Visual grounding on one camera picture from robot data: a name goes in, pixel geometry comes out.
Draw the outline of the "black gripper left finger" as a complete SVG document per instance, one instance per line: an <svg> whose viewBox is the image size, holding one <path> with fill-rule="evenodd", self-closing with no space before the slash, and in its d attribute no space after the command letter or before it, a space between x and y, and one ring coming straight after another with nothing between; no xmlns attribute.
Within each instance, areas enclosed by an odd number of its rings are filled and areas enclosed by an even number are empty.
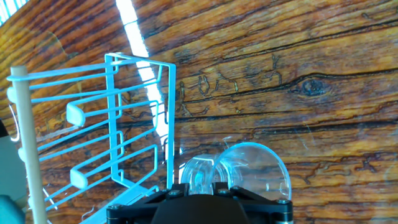
<svg viewBox="0 0 398 224"><path fill-rule="evenodd" d="M134 223L137 218L153 217L159 205L189 195L190 184L173 184L170 189L160 190L132 205L110 205L106 209L107 224Z"/></svg>

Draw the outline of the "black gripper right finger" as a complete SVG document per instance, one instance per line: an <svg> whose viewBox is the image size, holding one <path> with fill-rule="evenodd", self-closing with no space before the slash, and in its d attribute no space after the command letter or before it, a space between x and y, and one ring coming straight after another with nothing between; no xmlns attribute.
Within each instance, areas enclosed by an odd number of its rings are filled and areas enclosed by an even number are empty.
<svg viewBox="0 0 398 224"><path fill-rule="evenodd" d="M294 223L293 203L288 199L267 199L243 187L228 187L226 182L213 182L213 195L237 202L250 223Z"/></svg>

